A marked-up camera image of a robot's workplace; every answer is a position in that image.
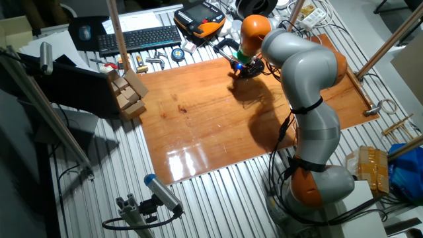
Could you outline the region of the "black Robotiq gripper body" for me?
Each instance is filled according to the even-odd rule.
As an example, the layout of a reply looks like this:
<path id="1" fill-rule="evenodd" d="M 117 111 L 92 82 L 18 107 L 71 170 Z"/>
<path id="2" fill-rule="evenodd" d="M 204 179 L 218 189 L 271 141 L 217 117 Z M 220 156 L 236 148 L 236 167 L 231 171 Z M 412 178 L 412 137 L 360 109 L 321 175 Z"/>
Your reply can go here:
<path id="1" fill-rule="evenodd" d="M 231 59 L 230 65 L 234 73 L 238 72 L 239 75 L 250 75 L 250 63 L 245 64 L 237 59 Z"/>

